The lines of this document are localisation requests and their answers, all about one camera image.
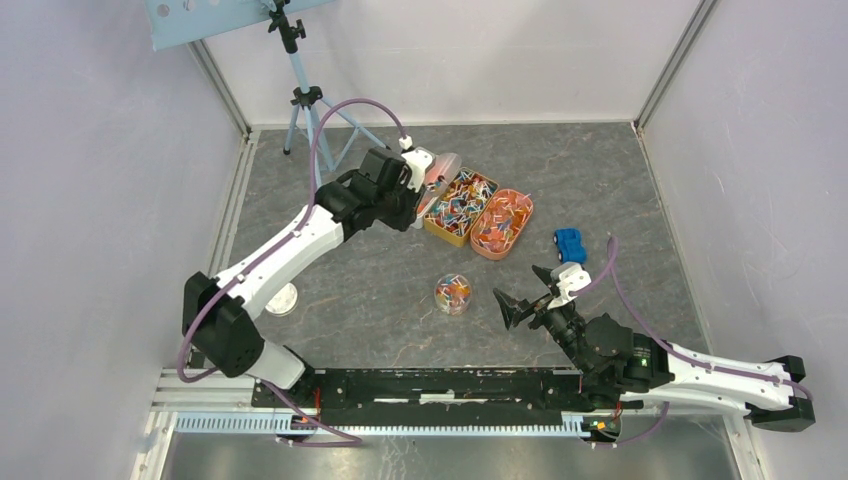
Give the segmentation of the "clear plastic scoop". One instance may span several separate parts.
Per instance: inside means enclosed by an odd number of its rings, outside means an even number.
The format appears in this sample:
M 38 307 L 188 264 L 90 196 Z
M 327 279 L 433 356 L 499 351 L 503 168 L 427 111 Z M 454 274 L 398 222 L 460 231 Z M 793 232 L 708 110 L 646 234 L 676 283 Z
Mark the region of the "clear plastic scoop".
M 433 166 L 427 171 L 420 203 L 431 200 L 432 208 L 433 204 L 447 191 L 450 183 L 457 177 L 461 166 L 462 158 L 460 155 L 453 152 L 437 154 Z

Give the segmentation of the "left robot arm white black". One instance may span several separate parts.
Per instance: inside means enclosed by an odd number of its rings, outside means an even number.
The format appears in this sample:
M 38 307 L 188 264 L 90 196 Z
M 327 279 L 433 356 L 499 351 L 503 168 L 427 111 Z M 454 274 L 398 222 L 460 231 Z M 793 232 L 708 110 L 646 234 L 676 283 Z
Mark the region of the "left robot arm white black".
M 358 168 L 318 187 L 296 218 L 251 255 L 214 276 L 192 275 L 184 287 L 181 349 L 195 347 L 229 378 L 274 384 L 290 407 L 306 405 L 314 381 L 305 361 L 265 340 L 255 319 L 310 264 L 374 222 L 407 230 L 434 160 L 422 148 L 373 147 Z

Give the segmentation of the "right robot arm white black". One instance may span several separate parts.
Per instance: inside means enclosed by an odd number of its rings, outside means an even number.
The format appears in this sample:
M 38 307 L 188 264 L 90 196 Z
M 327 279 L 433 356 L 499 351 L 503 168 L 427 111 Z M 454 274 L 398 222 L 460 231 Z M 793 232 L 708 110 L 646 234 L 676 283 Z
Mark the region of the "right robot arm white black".
M 811 396 L 801 385 L 806 375 L 801 358 L 728 360 L 647 331 L 637 333 L 609 314 L 587 320 L 578 312 L 576 299 L 593 279 L 580 264 L 535 266 L 533 271 L 548 289 L 535 300 L 494 289 L 504 324 L 511 329 L 526 321 L 531 329 L 546 330 L 579 371 L 577 392 L 585 405 L 694 405 L 738 415 L 775 432 L 801 432 L 815 423 Z

